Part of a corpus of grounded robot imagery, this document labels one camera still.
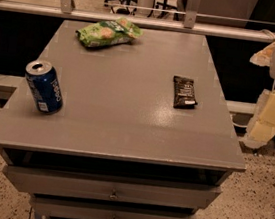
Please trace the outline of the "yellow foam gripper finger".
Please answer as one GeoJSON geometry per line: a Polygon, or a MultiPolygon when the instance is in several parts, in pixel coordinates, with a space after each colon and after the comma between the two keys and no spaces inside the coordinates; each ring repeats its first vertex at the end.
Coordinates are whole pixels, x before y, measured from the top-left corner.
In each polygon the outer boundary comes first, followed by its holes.
{"type": "Polygon", "coordinates": [[[270,43],[267,47],[261,49],[250,58],[250,62],[257,66],[270,66],[273,50],[275,49],[275,42],[270,43]]]}
{"type": "Polygon", "coordinates": [[[256,102],[254,116],[247,124],[247,132],[242,141],[251,149],[267,145],[275,136],[275,89],[264,90],[256,102]]]}

